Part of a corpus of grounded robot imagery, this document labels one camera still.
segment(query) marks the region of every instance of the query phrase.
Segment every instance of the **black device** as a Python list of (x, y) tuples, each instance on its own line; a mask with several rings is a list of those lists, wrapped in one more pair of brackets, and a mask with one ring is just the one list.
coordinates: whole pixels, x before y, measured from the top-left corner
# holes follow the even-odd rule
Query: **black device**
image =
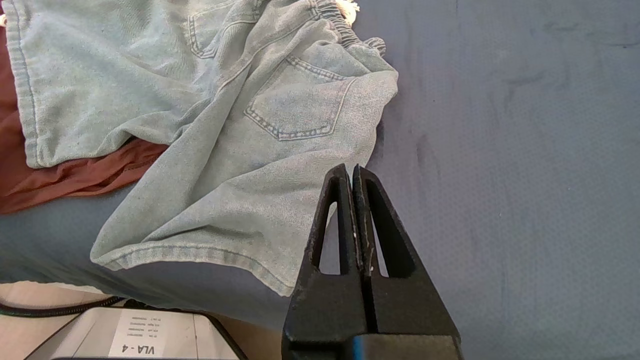
[[(319, 269), (337, 203), (340, 275)], [(380, 272), (378, 240), (388, 277)], [(462, 360), (460, 334), (380, 180), (327, 173), (282, 334), (283, 360)]]

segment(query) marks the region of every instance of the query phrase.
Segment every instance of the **white device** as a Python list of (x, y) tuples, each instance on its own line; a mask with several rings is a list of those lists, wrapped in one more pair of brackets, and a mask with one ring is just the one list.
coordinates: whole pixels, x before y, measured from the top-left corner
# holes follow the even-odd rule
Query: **white device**
[(209, 316), (96, 307), (71, 320), (26, 360), (243, 358), (220, 323)]

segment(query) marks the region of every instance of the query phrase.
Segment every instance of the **seam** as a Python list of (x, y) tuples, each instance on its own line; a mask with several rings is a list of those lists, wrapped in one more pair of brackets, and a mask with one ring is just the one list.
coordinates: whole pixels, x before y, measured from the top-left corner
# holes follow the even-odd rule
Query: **seam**
[(275, 42), (277, 42), (277, 41), (280, 41), (280, 40), (282, 40), (282, 39), (283, 39), (283, 38), (285, 38), (285, 37), (288, 37), (292, 32), (294, 32), (294, 31), (296, 31), (296, 30), (300, 29), (300, 28), (302, 27), (302, 25), (306, 24), (309, 20), (312, 20), (313, 18), (314, 18), (314, 16), (310, 16), (310, 17), (308, 17), (307, 19), (305, 19), (305, 20), (301, 21), (299, 25), (297, 25), (296, 27), (294, 27), (294, 28), (292, 28), (291, 30), (287, 31), (286, 33), (284, 33), (282, 36), (280, 36), (280, 37), (278, 37), (278, 38), (274, 39), (273, 41), (270, 41), (270, 42), (268, 42), (268, 43), (264, 44), (263, 46), (260, 46), (260, 47), (259, 47), (259, 48), (258, 48), (258, 49), (257, 49), (257, 50), (256, 50), (256, 51), (255, 51), (255, 52), (254, 52), (250, 57), (249, 57), (248, 61), (246, 61), (246, 63), (245, 63), (245, 64), (244, 64), (244, 65), (243, 65), (243, 66), (242, 66), (238, 71), (236, 71), (236, 73), (235, 73), (235, 74), (233, 74), (233, 75), (232, 75), (232, 76), (230, 76), (228, 79), (226, 79), (226, 80), (224, 80), (224, 81), (222, 82), (222, 84), (220, 85), (220, 88), (218, 89), (218, 91), (216, 92), (216, 95), (214, 96), (214, 99), (218, 96), (218, 94), (220, 94), (220, 92), (221, 92), (225, 87), (227, 87), (227, 85), (229, 85), (229, 83), (231, 83), (231, 81), (235, 80), (235, 78), (237, 78), (237, 77), (238, 77), (238, 75), (240, 75), (240, 74), (241, 74), (241, 73), (242, 73), (242, 72), (243, 72), (243, 71), (244, 71), (244, 70), (245, 70), (249, 65), (251, 65), (251, 62), (253, 61), (253, 59), (254, 59), (254, 57), (255, 57), (255, 55), (256, 55), (257, 53), (259, 53), (259, 52), (261, 52), (262, 50), (264, 50), (264, 48), (265, 48), (265, 47), (267, 47), (267, 46), (269, 46), (269, 45), (271, 45), (271, 44), (273, 44), (273, 43), (275, 43)]
[(292, 286), (287, 285), (283, 280), (281, 280), (279, 277), (277, 277), (273, 272), (271, 272), (268, 268), (266, 268), (262, 263), (260, 263), (259, 261), (257, 261), (254, 258), (251, 258), (250, 256), (244, 255), (244, 254), (240, 254), (238, 252), (234, 252), (231, 250), (225, 250), (225, 249), (220, 249), (217, 247), (213, 247), (210, 245), (192, 245), (192, 246), (185, 246), (185, 245), (164, 245), (164, 244), (153, 244), (153, 246), (150, 246), (149, 248), (140, 250), (140, 249), (134, 249), (134, 250), (129, 250), (124, 254), (119, 255), (117, 258), (114, 258), (112, 260), (110, 260), (108, 263), (106, 264), (110, 264), (110, 263), (116, 263), (117, 261), (120, 261), (121, 259), (130, 256), (131, 254), (133, 254), (134, 252), (140, 253), (141, 251), (150, 251), (150, 250), (157, 250), (157, 248), (163, 248), (163, 249), (190, 249), (190, 250), (194, 250), (194, 249), (207, 249), (207, 250), (216, 250), (216, 251), (220, 251), (220, 252), (224, 252), (227, 254), (233, 254), (233, 255), (237, 255), (240, 256), (242, 258), (246, 258), (249, 259), (252, 263), (257, 264), (259, 267), (261, 267), (265, 272), (267, 272), (269, 275), (273, 276), (274, 279), (276, 279), (276, 281), (278, 281), (280, 284), (282, 284), (283, 286), (286, 286), (287, 288), (292, 288)]
[[(197, 38), (196, 31), (195, 31), (195, 20), (193, 20), (193, 22), (194, 22), (194, 25), (193, 25), (193, 31), (194, 32), (193, 32), (193, 37), (191, 38), (191, 50), (193, 51), (193, 53), (197, 57), (199, 57), (201, 59), (212, 58), (218, 52), (218, 46), (214, 46), (214, 48), (209, 50), (209, 51), (204, 51), (203, 49), (201, 49), (200, 46), (198, 45), (198, 38)], [(231, 28), (234, 25), (238, 25), (238, 24), (255, 24), (256, 22), (257, 22), (256, 20), (238, 20), (238, 21), (234, 21), (231, 24), (225, 26), (219, 32), (217, 32), (216, 35), (214, 36), (213, 40), (211, 40), (211, 43), (213, 44), (214, 42), (218, 41), (220, 39), (220, 37), (222, 37), (224, 35), (224, 33), (226, 33), (227, 30), (229, 30), (229, 28)]]
[(338, 117), (340, 117), (340, 113), (342, 112), (342, 107), (344, 106), (344, 100), (347, 98), (347, 94), (351, 89), (351, 85), (353, 85), (353, 83), (355, 83), (357, 79), (358, 78), (354, 78), (353, 80), (351, 80), (351, 82), (347, 85), (347, 88), (344, 90), (344, 94), (342, 94), (342, 99), (340, 100), (340, 106), (338, 107), (338, 112), (337, 114), (335, 114), (335, 120), (333, 120), (333, 125), (331, 126), (331, 132), (335, 130), (335, 125), (338, 123)]
[(306, 61), (303, 61), (295, 56), (288, 56), (285, 59), (288, 63), (290, 63), (291, 65), (293, 65), (294, 67), (297, 67), (299, 69), (304, 69), (307, 70), (313, 74), (316, 74), (318, 76), (321, 76), (325, 79), (329, 79), (329, 80), (336, 80), (336, 81), (342, 81), (347, 79), (346, 76), (342, 76), (342, 75), (338, 75), (334, 72), (331, 72), (329, 70), (324, 70), (321, 69), (319, 67), (313, 66), (311, 64), (309, 64)]
[(247, 108), (245, 109), (245, 113), (247, 112), (247, 110), (253, 112), (258, 118), (262, 119), (259, 115), (257, 115), (257, 113), (253, 110), (253, 105), (255, 104), (255, 98), (259, 95), (261, 95), (262, 93), (264, 93), (266, 91), (266, 89), (268, 89), (275, 81), (277, 76), (279, 75), (279, 73), (284, 71), (284, 62), (280, 62), (276, 68), (273, 70), (273, 72), (271, 73), (271, 75), (269, 75), (269, 77), (267, 78), (267, 81), (264, 82), (264, 84), (262, 84), (262, 86), (260, 86), (260, 88), (258, 89), (258, 91), (255, 93), (255, 95), (252, 97), (251, 101), (249, 101), (249, 105), (247, 105)]
[(24, 66), (24, 74), (25, 74), (25, 78), (26, 78), (26, 83), (27, 83), (27, 87), (29, 88), (29, 98), (31, 99), (31, 115), (33, 116), (33, 128), (35, 130), (36, 133), (36, 138), (35, 138), (35, 162), (37, 165), (39, 166), (43, 166), (42, 161), (41, 161), (41, 156), (40, 156), (40, 146), (38, 145), (38, 140), (40, 139), (40, 132), (38, 130), (38, 120), (36, 118), (36, 101), (35, 98), (33, 97), (33, 88), (31, 87), (31, 76), (29, 75), (29, 69), (27, 67), (27, 58), (26, 56), (24, 56), (24, 51), (22, 50), (22, 30), (20, 28), (20, 12), (18, 11), (18, 8), (16, 7), (15, 3), (12, 1), (11, 5), (13, 6), (13, 10), (15, 11), (15, 20), (16, 20), (16, 32), (18, 33), (18, 50), (20, 51), (20, 56), (22, 57), (22, 62), (23, 62), (23, 66)]
[(235, 0), (227, 0), (225, 2), (222, 2), (220, 4), (205, 8), (203, 10), (200, 10), (199, 12), (193, 14), (193, 15), (189, 15), (188, 17), (188, 21), (189, 21), (189, 37), (191, 40), (191, 50), (196, 53), (196, 52), (200, 52), (202, 51), (200, 49), (200, 47), (198, 46), (198, 42), (196, 39), (196, 28), (195, 28), (195, 17), (202, 15), (205, 12), (210, 12), (213, 10), (218, 10), (218, 9), (222, 9), (228, 6), (233, 5), (233, 3), (235, 2)]
[(245, 109), (244, 114), (249, 116), (258, 126), (266, 130), (271, 136), (282, 141), (282, 140), (301, 140), (306, 138), (315, 138), (323, 135), (328, 135), (332, 132), (333, 126), (331, 124), (327, 124), (324, 126), (316, 127), (309, 130), (304, 131), (292, 131), (289, 133), (285, 133), (280, 131), (274, 124), (268, 122), (263, 117), (261, 117), (253, 106), (247, 107)]

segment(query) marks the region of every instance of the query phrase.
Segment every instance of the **denim fabric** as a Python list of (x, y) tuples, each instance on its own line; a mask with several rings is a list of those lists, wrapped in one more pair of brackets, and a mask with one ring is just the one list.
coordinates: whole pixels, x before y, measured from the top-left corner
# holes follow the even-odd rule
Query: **denim fabric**
[[(359, 40), (334, 0), (6, 7), (31, 165), (131, 135), (171, 144), (107, 220), (92, 261), (232, 265), (290, 294), (324, 174), (367, 162), (397, 92), (384, 43)], [(63, 45), (47, 48), (51, 37)]]

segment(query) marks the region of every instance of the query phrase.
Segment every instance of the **white drawstring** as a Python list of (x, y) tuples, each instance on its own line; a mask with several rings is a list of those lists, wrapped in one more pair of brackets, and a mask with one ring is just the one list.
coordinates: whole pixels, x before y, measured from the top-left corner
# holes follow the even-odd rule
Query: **white drawstring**
[(353, 0), (335, 0), (340, 13), (349, 26), (356, 21), (356, 12), (360, 11), (360, 7)]

